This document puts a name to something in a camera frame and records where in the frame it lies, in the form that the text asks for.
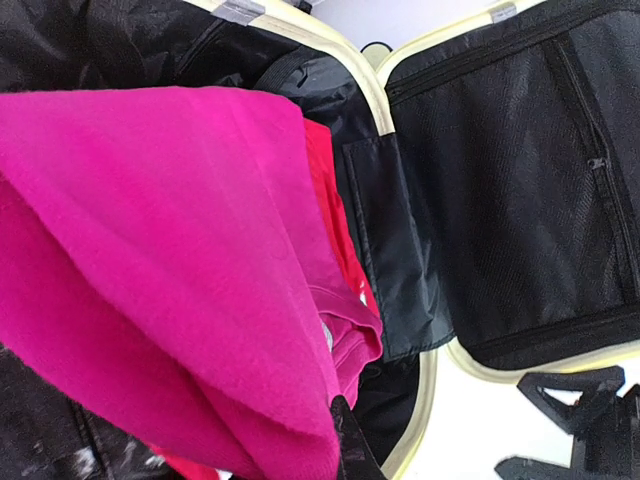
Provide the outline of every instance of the clothing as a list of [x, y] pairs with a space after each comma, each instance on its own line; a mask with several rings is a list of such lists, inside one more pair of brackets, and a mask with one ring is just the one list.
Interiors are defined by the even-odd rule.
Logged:
[[[326, 234], [318, 230], [309, 232], [309, 236], [317, 239], [323, 239], [325, 236], [328, 238], [331, 249], [335, 255], [337, 265], [340, 267], [340, 272], [342, 273], [347, 285], [361, 300], [364, 298], [369, 309], [378, 315], [373, 293], [371, 292], [371, 288], [369, 287], [369, 283], [364, 275], [362, 267], [358, 262], [353, 242], [349, 236], [344, 207], [342, 206], [342, 201], [338, 195], [333, 169], [331, 137], [328, 135], [326, 128], [306, 119], [304, 121], [304, 130], [311, 181], [313, 183], [318, 206], [326, 229]], [[305, 208], [309, 208], [307, 202], [304, 201], [300, 204], [296, 203], [294, 205], [303, 205]], [[324, 249], [326, 251], [326, 246], [320, 245], [319, 247], [320, 250]], [[332, 272], [332, 275], [336, 276], [336, 278], [338, 275], [336, 269], [331, 265], [326, 265], [322, 270], [314, 271], [311, 269], [308, 273], [313, 277], [313, 275], [317, 275], [321, 272], [323, 275], [327, 275], [329, 272]], [[327, 320], [326, 316], [322, 314], [321, 316], [323, 319]], [[336, 330], [335, 325], [333, 325], [331, 320], [327, 320], [327, 323], [332, 324], [334, 331]], [[334, 351], [334, 334], [328, 327], [326, 327], [325, 323], [323, 323], [323, 327], [330, 350]], [[362, 367], [368, 362], [368, 358], [366, 357], [366, 348], [371, 348], [371, 346], [367, 346], [366, 342], [361, 343], [359, 348], [362, 349], [365, 347], [365, 357], [359, 361], [356, 353], [358, 352], [358, 348], [354, 348], [352, 342], [349, 342], [345, 348], [344, 342], [341, 342], [341, 340], [344, 340], [345, 338], [353, 338], [354, 335], [347, 336], [344, 335], [344, 333], [345, 332], [343, 331], [342, 337], [338, 339], [339, 345], [337, 350], [335, 350], [336, 355], [334, 356], [334, 362], [336, 363], [338, 378], [346, 379], [341, 382], [341, 389], [343, 393], [348, 391], [348, 395], [351, 399], [349, 407], [353, 407], [355, 403], [354, 399], [358, 393], [357, 387], [359, 383], [354, 380], [359, 378], [358, 373], [362, 371]], [[367, 338], [366, 332], [362, 332], [362, 335], [360, 336], [361, 338]], [[344, 369], [345, 365], [350, 365], [346, 372]], [[159, 452], [164, 454], [164, 456], [167, 457], [167, 461], [188, 480], [217, 480], [219, 478], [218, 473], [214, 469], [175, 457], [162, 450], [159, 450]]]
[[148, 444], [249, 479], [335, 478], [348, 382], [322, 323], [334, 356], [367, 332], [370, 360], [380, 325], [326, 233], [302, 244], [324, 226], [299, 109], [220, 88], [0, 108], [0, 339]]
[[317, 123], [306, 121], [305, 132], [311, 181], [340, 271], [351, 290], [364, 301], [369, 310], [380, 316], [369, 280], [362, 270], [353, 240], [349, 235], [344, 205], [336, 184], [332, 146], [322, 141], [322, 127]]

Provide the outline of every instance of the black bag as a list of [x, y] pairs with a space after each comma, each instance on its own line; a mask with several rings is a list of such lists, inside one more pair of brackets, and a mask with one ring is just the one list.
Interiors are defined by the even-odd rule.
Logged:
[[179, 480], [140, 441], [86, 411], [0, 345], [0, 473], [28, 480]]
[[505, 2], [377, 72], [284, 2], [190, 1], [3, 2], [0, 91], [233, 86], [330, 127], [385, 327], [355, 413], [388, 477], [428, 418], [421, 352], [515, 382], [640, 347], [640, 1]]

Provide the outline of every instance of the pink fabric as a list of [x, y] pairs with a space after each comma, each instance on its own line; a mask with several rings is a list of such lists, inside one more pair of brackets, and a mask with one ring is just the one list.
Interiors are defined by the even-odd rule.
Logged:
[[380, 322], [326, 233], [304, 245], [322, 219], [298, 108], [167, 88], [0, 110], [0, 340], [147, 443], [249, 479], [335, 478], [328, 405], [352, 387], [321, 318], [337, 344], [360, 332], [360, 362]]

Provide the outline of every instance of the zipper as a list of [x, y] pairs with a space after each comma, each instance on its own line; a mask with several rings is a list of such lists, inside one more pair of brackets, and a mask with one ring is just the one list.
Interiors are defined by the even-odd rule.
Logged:
[[532, 345], [545, 344], [557, 338], [576, 335], [580, 331], [593, 331], [622, 319], [638, 315], [636, 304], [640, 292], [640, 274], [636, 260], [636, 247], [618, 189], [613, 169], [611, 148], [591, 108], [590, 97], [583, 87], [585, 80], [575, 68], [571, 40], [568, 35], [554, 38], [543, 45], [545, 56], [572, 119], [587, 150], [587, 166], [591, 170], [605, 215], [611, 226], [618, 268], [621, 274], [623, 299], [627, 306], [615, 313], [596, 313], [559, 321], [489, 340], [470, 348], [477, 360], [491, 360]]
[[638, 1], [598, 1], [535, 25], [525, 31], [507, 36], [500, 40], [500, 46], [494, 42], [444, 60], [435, 66], [422, 69], [406, 78], [390, 82], [387, 86], [389, 102], [391, 105], [396, 105], [447, 83], [456, 77], [473, 72], [505, 57], [514, 55], [532, 45], [576, 28], [589, 20], [621, 10], [640, 11]]
[[[495, 358], [513, 354], [535, 345], [544, 345], [553, 342], [558, 338], [579, 337], [580, 332], [593, 334], [594, 330], [602, 331], [602, 329], [614, 324], [619, 325], [625, 321], [635, 321], [639, 315], [638, 305], [628, 305], [619, 307], [613, 311], [571, 318], [488, 340], [479, 345], [468, 347], [468, 351], [477, 361], [491, 361]], [[624, 332], [621, 332], [622, 338], [617, 339], [616, 343], [624, 342], [625, 335]]]
[[[590, 141], [588, 142], [590, 145], [587, 145], [587, 148], [592, 150], [590, 155], [591, 158], [588, 160], [587, 164], [593, 172], [596, 185], [601, 196], [605, 199], [605, 211], [613, 210], [607, 211], [606, 213], [609, 217], [609, 221], [611, 222], [614, 241], [616, 243], [618, 264], [621, 266], [624, 263], [627, 263], [629, 266], [632, 285], [631, 288], [625, 288], [623, 279], [623, 290], [625, 290], [625, 297], [627, 297], [625, 300], [635, 301], [640, 291], [640, 274], [638, 270], [638, 262], [636, 261], [635, 244], [631, 236], [629, 224], [626, 220], [627, 216], [622, 205], [618, 182], [615, 178], [615, 173], [611, 163], [611, 149], [609, 148], [607, 140], [593, 114], [584, 89], [582, 88], [580, 77], [573, 66], [573, 62], [567, 54], [567, 49], [563, 46], [563, 41], [554, 39], [552, 40], [552, 44], [564, 66], [564, 74], [572, 87], [573, 94], [578, 101], [578, 105], [584, 115], [584, 120], [586, 121], [586, 130], [590, 137]], [[607, 198], [611, 199], [613, 208], [607, 207]]]
[[225, 22], [222, 19], [213, 17], [213, 22], [211, 22], [211, 25], [209, 25], [204, 30], [204, 32], [200, 34], [200, 36], [196, 39], [195, 42], [193, 42], [189, 50], [185, 52], [185, 54], [178, 62], [174, 80], [179, 79], [182, 75], [187, 73], [198, 55], [206, 50], [212, 42], [220, 38], [221, 32], [219, 32], [219, 30], [221, 30], [221, 28], [224, 26]]

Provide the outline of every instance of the white background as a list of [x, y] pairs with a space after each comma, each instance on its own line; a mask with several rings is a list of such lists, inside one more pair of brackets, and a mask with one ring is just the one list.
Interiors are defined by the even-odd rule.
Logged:
[[371, 42], [391, 48], [469, 16], [494, 0], [323, 0], [311, 15], [347, 37], [358, 49]]
[[[624, 393], [640, 383], [640, 360], [621, 366], [627, 377]], [[572, 441], [515, 386], [471, 377], [439, 352], [429, 426], [405, 478], [497, 480], [493, 468], [513, 455], [568, 466]]]

